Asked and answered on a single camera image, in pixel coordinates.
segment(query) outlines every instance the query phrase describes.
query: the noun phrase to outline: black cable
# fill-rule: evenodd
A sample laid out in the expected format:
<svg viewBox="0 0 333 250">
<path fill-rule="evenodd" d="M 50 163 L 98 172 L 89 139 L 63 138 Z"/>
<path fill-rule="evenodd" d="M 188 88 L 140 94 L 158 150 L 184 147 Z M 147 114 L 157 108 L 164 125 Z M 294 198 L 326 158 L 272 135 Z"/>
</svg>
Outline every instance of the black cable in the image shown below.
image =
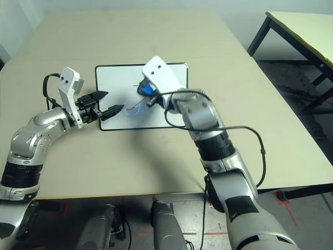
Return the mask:
<svg viewBox="0 0 333 250">
<path fill-rule="evenodd" d="M 202 250 L 202 246 L 203 246 L 203 237 L 204 237 L 204 218 L 205 218 L 205 214 L 206 214 L 206 196 L 207 196 L 207 185 L 205 185 L 205 187 L 204 187 L 204 194 L 203 194 L 202 235 L 201 235 L 200 250 Z"/>
<path fill-rule="evenodd" d="M 185 242 L 186 242 L 186 245 L 189 245 L 190 250 L 194 250 L 194 245 L 191 241 L 185 240 Z"/>
<path fill-rule="evenodd" d="M 128 247 L 128 250 L 130 250 L 131 248 L 131 244 L 132 244 L 132 231 L 131 231 L 131 227 L 130 227 L 130 224 L 129 222 L 125 219 L 125 222 L 127 224 L 127 227 L 129 228 L 129 233 L 130 233 L 130 243 L 129 243 L 129 247 Z"/>
<path fill-rule="evenodd" d="M 230 129 L 247 129 L 247 130 L 252 131 L 257 136 L 258 141 L 260 143 L 260 153 L 261 153 L 261 156 L 262 156 L 262 165 L 263 165 L 262 175 L 261 175 L 260 181 L 258 182 L 256 187 L 259 187 L 263 183 L 263 181 L 265 179 L 265 176 L 266 176 L 266 157 L 265 157 L 266 150 L 265 150 L 264 143 L 261 139 L 260 134 L 255 129 L 253 129 L 249 126 L 230 126 L 230 127 L 217 128 L 217 129 L 190 129 L 190 128 L 184 128 L 184 127 L 181 127 L 181 126 L 176 126 L 176 125 L 169 122 L 169 120 L 168 120 L 168 111 L 169 111 L 169 109 L 166 109 L 164 111 L 165 121 L 170 126 L 172 126 L 174 128 L 178 128 L 178 129 L 183 129 L 183 130 L 187 130 L 187 131 L 195 131 L 195 132 L 223 131 L 223 130 L 230 130 Z"/>
<path fill-rule="evenodd" d="M 60 74 L 53 73 L 53 74 L 47 75 L 44 78 L 44 81 L 43 81 L 43 96 L 46 98 L 47 110 L 50 110 L 49 102 L 52 103 L 52 108 L 55 108 L 55 107 L 60 107 L 61 108 L 61 105 L 58 104 L 57 101 L 54 98 L 49 97 L 48 94 L 47 94 L 47 83 L 48 83 L 48 79 L 50 77 L 60 78 Z"/>
<path fill-rule="evenodd" d="M 208 97 L 208 95 L 206 95 L 203 92 L 195 91 L 195 90 L 179 90 L 179 91 L 170 91 L 170 92 L 165 92 L 165 93 L 153 93 L 153 94 L 141 93 L 138 90 L 138 93 L 141 94 L 141 95 L 143 95 L 143 96 L 162 96 L 162 95 L 169 95 L 169 94 L 171 94 L 171 98 L 172 98 L 172 95 L 175 94 L 175 93 L 196 93 L 196 94 L 204 96 L 207 100 L 211 101 L 211 99 Z M 164 118 L 165 118 L 165 121 L 170 126 L 172 126 L 174 128 L 183 129 L 183 130 L 187 130 L 187 131 L 194 131 L 194 132 L 224 131 L 224 130 L 230 130 L 230 129 L 247 129 L 247 130 L 252 131 L 257 136 L 258 141 L 260 143 L 260 153 L 262 155 L 262 165 L 263 165 L 262 175 L 261 175 L 260 181 L 257 183 L 256 187 L 259 187 L 263 183 L 263 181 L 264 181 L 264 179 L 266 177 L 266 157 L 265 157 L 266 150 L 265 150 L 264 143 L 263 143 L 263 141 L 261 139 L 260 134 L 255 129 L 253 129 L 253 128 L 249 127 L 249 126 L 230 126 L 230 127 L 217 128 L 217 129 L 191 129 L 191 128 L 185 128 L 184 126 L 176 126 L 176 125 L 174 125 L 174 124 L 172 124 L 172 123 L 169 122 L 169 120 L 168 120 L 168 111 L 169 110 L 170 110 L 170 108 L 167 108 L 164 111 Z"/>
</svg>

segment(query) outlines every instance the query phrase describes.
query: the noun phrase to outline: whiteboard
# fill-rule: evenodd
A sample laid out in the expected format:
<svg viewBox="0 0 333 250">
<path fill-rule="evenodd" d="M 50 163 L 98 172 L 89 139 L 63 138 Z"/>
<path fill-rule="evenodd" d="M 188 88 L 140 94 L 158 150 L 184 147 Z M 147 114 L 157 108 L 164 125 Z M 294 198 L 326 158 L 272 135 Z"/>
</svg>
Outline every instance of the whiteboard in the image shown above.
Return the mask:
<svg viewBox="0 0 333 250">
<path fill-rule="evenodd" d="M 144 65 L 99 65 L 95 68 L 97 90 L 107 91 L 107 94 L 98 103 L 101 111 L 107 110 L 115 104 L 124 107 L 116 116 L 99 121 L 101 130 L 128 130 L 169 128 L 164 118 L 164 109 L 155 104 L 147 107 L 148 97 L 137 93 L 139 83 L 144 79 L 142 67 Z M 188 86 L 188 67 L 185 63 L 169 64 L 177 76 L 180 84 Z M 181 114 L 168 113 L 168 120 L 176 125 L 183 126 Z"/>
</svg>

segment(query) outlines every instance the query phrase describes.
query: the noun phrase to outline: table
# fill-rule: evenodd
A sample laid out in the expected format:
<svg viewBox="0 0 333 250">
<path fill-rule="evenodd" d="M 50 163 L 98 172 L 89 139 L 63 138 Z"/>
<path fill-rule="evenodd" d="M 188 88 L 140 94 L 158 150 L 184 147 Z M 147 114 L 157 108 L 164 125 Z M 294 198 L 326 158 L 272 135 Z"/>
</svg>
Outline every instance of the table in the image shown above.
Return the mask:
<svg viewBox="0 0 333 250">
<path fill-rule="evenodd" d="M 312 83 L 317 86 L 326 78 L 333 81 L 333 15 L 293 12 L 266 12 L 266 19 L 248 48 L 253 56 L 270 28 L 297 49 L 322 74 Z M 315 109 L 333 96 L 333 87 L 305 107 L 311 114 L 332 114 L 333 109 Z"/>
<path fill-rule="evenodd" d="M 96 65 L 144 64 L 154 55 L 168 63 L 186 62 L 189 87 L 205 90 L 226 126 L 259 131 L 267 152 L 262 189 L 333 182 L 333 167 L 302 123 L 210 10 L 48 16 L 0 72 L 2 171 L 14 132 L 46 109 L 44 76 L 71 67 L 85 77 L 83 95 L 96 90 Z M 57 79 L 50 79 L 49 94 L 60 100 Z M 257 138 L 243 130 L 229 136 L 258 182 Z M 85 124 L 51 147 L 37 198 L 202 192 L 205 171 L 199 158 L 182 130 L 103 132 L 96 122 Z"/>
</svg>

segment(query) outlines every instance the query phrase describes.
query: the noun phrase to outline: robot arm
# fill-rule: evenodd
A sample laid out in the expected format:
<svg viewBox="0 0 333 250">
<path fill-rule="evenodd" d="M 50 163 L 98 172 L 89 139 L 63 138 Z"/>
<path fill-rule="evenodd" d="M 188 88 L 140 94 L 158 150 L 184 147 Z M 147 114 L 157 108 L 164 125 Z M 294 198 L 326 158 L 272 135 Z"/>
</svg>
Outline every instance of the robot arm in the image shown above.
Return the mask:
<svg viewBox="0 0 333 250">
<path fill-rule="evenodd" d="M 55 107 L 33 117 L 11 139 L 7 163 L 0 182 L 0 249 L 10 249 L 15 239 L 32 225 L 38 203 L 32 201 L 39 190 L 39 178 L 51 144 L 71 129 L 98 118 L 116 115 L 123 105 L 106 111 L 97 108 L 97 101 L 108 92 L 97 91 L 78 98 L 83 78 L 65 67 L 58 84 L 63 107 Z"/>
<path fill-rule="evenodd" d="M 218 130 L 224 124 L 209 98 L 202 91 L 181 89 L 176 76 L 159 57 L 143 67 L 143 74 L 145 79 L 138 93 L 150 96 L 150 105 L 158 103 L 166 110 L 182 114 L 208 172 L 205 182 L 213 205 L 226 214 L 232 249 L 298 249 L 280 223 L 259 206 L 254 181 L 227 132 Z M 157 235 L 163 238 L 167 233 L 161 230 L 156 228 Z M 156 249 L 170 244 L 156 240 Z"/>
</svg>

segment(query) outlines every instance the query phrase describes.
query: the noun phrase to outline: white wall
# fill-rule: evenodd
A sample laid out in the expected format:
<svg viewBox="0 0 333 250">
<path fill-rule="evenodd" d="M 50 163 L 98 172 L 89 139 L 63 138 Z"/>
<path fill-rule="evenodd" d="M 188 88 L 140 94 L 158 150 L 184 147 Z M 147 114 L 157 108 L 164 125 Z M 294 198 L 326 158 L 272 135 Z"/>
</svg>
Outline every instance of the white wall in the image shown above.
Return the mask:
<svg viewBox="0 0 333 250">
<path fill-rule="evenodd" d="M 2 0 L 0 3 L 0 58 L 7 62 L 44 18 L 34 0 Z"/>
<path fill-rule="evenodd" d="M 17 51 L 17 45 L 22 44 L 26 39 L 26 30 L 31 33 L 35 28 L 34 25 L 31 25 L 32 27 L 29 29 L 18 28 L 25 26 L 24 20 L 28 19 L 29 22 L 38 24 L 45 15 L 57 11 L 213 8 L 245 48 L 254 38 L 265 19 L 267 10 L 333 14 L 333 0 L 3 0 L 7 3 L 9 1 L 18 2 L 18 4 L 11 4 L 10 11 L 19 14 L 6 15 L 7 18 L 5 18 L 7 20 L 5 25 L 15 26 L 13 34 L 9 35 L 6 40 L 6 45 L 9 45 L 11 39 L 18 39 L 9 46 L 7 51 L 10 55 L 13 55 Z M 28 15 L 24 17 L 22 12 L 28 13 Z M 5 29 L 7 33 L 12 30 L 9 27 Z M 302 59 L 302 56 L 274 31 L 270 31 L 255 54 L 255 58 Z"/>
</svg>

